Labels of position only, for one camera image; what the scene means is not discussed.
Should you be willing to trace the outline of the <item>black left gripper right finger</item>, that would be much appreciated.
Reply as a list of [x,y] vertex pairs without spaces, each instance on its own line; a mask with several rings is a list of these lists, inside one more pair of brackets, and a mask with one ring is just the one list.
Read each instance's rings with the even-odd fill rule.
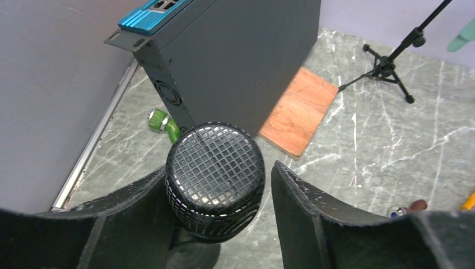
[[353,207],[280,161],[271,191],[284,268],[473,268],[474,212],[390,218]]

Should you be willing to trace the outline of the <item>black clip desk mic stand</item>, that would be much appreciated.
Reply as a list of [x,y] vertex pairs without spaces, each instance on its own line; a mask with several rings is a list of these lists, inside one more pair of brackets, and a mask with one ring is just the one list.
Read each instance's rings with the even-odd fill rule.
[[174,228],[165,268],[212,269],[220,251],[221,244],[211,244],[184,228]]

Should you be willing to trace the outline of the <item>red brown spray nozzle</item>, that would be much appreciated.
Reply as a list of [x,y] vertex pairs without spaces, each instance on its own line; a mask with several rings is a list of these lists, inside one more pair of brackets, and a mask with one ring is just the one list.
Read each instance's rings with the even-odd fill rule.
[[412,202],[408,207],[393,207],[388,211],[389,217],[404,216],[413,211],[422,211],[428,208],[428,204],[425,200],[416,200]]

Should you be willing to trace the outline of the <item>black microphone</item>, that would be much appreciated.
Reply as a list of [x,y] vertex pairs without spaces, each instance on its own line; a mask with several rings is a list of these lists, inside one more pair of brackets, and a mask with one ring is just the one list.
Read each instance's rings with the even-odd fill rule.
[[209,122],[186,131],[165,164],[169,204],[184,229],[229,240],[258,213],[266,183],[260,148],[243,129]]

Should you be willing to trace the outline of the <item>mint green microphone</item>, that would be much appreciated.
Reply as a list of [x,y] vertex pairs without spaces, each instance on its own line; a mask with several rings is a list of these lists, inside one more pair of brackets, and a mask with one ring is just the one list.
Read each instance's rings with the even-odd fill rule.
[[474,18],[470,20],[448,44],[446,50],[454,53],[462,49],[468,43],[474,41]]

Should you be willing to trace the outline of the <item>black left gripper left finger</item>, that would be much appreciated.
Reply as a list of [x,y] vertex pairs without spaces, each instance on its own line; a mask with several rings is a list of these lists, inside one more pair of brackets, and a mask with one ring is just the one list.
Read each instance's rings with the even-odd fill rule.
[[68,211],[1,211],[2,268],[165,268],[165,169]]

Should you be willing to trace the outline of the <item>blue black network switch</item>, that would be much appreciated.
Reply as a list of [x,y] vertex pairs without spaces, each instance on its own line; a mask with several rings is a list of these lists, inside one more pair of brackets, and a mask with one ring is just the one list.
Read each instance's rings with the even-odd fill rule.
[[256,135],[317,41],[321,2],[148,1],[106,43],[132,52],[182,132]]

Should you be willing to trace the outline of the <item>green spray nozzle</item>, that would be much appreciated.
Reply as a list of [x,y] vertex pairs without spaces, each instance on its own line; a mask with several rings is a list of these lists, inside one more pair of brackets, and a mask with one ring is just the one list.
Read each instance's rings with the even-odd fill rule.
[[154,109],[147,116],[149,129],[155,132],[166,132],[169,140],[174,144],[181,136],[181,130],[171,116],[161,109]]

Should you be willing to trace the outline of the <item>wooden board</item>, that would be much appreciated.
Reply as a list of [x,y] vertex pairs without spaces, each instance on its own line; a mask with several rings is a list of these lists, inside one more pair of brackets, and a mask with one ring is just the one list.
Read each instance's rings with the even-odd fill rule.
[[259,130],[259,137],[299,160],[337,92],[332,83],[301,67]]

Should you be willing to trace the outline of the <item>black tripod mic stand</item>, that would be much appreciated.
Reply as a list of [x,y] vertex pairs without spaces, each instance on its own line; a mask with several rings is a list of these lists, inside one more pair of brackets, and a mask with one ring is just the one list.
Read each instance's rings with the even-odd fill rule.
[[349,83],[343,84],[338,88],[338,92],[342,92],[350,85],[356,83],[357,81],[363,78],[370,78],[376,81],[385,81],[392,84],[397,84],[402,92],[405,95],[405,101],[409,104],[413,104],[415,102],[414,97],[407,91],[406,87],[402,83],[401,79],[395,72],[395,59],[408,47],[411,45],[415,48],[419,48],[426,43],[426,38],[424,36],[424,29],[425,27],[431,23],[436,16],[438,16],[450,3],[452,0],[444,0],[441,4],[427,17],[424,22],[415,27],[402,41],[401,44],[389,55],[389,56],[381,56],[379,53],[374,51],[368,44],[364,44],[362,50],[364,52],[370,53],[374,56],[374,64],[373,69],[363,73],[358,78],[350,81]]

